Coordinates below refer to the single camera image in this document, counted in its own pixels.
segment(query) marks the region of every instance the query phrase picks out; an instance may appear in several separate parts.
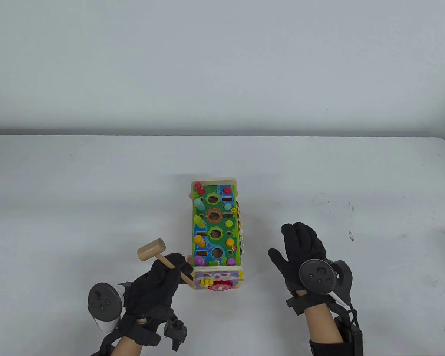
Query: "round hole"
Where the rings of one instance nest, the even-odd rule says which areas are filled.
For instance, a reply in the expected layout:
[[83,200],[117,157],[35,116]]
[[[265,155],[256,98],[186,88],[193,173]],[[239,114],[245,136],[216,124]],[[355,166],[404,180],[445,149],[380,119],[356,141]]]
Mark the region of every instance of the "round hole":
[[209,233],[209,235],[215,240],[220,239],[222,234],[223,233],[220,230],[216,230],[216,229],[212,230]]
[[212,251],[212,256],[214,258],[221,258],[223,256],[224,252],[220,248],[215,248]]
[[207,200],[208,203],[216,204],[219,201],[219,198],[217,197],[217,195],[210,195]]
[[208,219],[211,221],[218,221],[221,219],[221,214],[219,214],[217,211],[212,211],[209,213]]

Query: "hammer head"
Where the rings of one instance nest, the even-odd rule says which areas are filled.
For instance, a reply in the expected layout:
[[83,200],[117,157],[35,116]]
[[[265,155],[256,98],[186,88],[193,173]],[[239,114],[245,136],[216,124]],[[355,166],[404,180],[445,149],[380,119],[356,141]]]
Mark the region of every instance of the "hammer head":
[[162,239],[156,239],[155,241],[152,241],[149,244],[139,248],[136,253],[138,254],[139,259],[146,261],[157,254],[161,254],[166,248],[167,247]]

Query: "black glove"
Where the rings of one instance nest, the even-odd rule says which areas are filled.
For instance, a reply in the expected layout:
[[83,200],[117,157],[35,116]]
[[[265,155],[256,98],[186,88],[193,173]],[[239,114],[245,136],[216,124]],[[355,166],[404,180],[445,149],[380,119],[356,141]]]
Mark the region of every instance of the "black glove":
[[[170,270],[160,260],[156,260],[149,272],[137,278],[124,293],[126,312],[117,325],[123,334],[137,344],[156,346],[161,337],[156,333],[158,326],[173,317],[172,298],[179,284],[185,284],[180,272],[192,279],[192,266],[181,254],[165,256],[175,265]],[[146,318],[144,325],[136,320]]]
[[285,278],[289,292],[295,296],[297,290],[305,289],[299,277],[300,266],[312,258],[326,259],[326,250],[316,232],[302,222],[283,225],[282,234],[288,261],[274,248],[268,251],[268,255]]

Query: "wooden toy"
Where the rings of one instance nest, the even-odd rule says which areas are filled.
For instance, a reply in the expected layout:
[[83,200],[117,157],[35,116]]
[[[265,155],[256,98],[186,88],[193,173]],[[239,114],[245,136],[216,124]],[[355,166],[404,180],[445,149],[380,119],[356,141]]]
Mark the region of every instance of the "wooden toy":
[[244,273],[241,212],[236,180],[197,180],[191,184],[192,255],[196,289],[239,288]]
[[[170,268],[170,270],[173,270],[175,268],[175,265],[168,261],[168,259],[165,256],[162,256],[162,252],[165,251],[167,247],[165,246],[165,242],[163,242],[162,239],[156,239],[155,241],[150,242],[149,244],[146,244],[145,246],[139,248],[136,252],[138,255],[138,258],[141,261],[146,261],[152,257],[158,258],[162,263]],[[190,280],[183,272],[181,273],[181,278],[186,283],[188,283],[189,286],[195,288],[194,282]]]

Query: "wooden hammer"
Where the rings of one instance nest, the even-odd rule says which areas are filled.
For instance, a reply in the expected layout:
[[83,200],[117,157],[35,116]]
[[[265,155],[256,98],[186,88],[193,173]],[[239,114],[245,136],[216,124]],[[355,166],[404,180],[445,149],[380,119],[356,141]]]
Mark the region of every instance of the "wooden hammer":
[[[165,256],[162,256],[162,252],[165,251],[167,247],[165,246],[165,243],[162,239],[156,239],[155,241],[150,242],[149,244],[146,244],[145,246],[139,248],[137,250],[138,258],[142,261],[149,260],[152,257],[158,258],[165,266],[170,268],[170,270],[173,270],[175,268],[175,265],[168,261],[168,259]],[[194,282],[183,272],[181,273],[181,278],[184,280],[188,285],[190,285],[193,288],[196,288],[196,285]]]

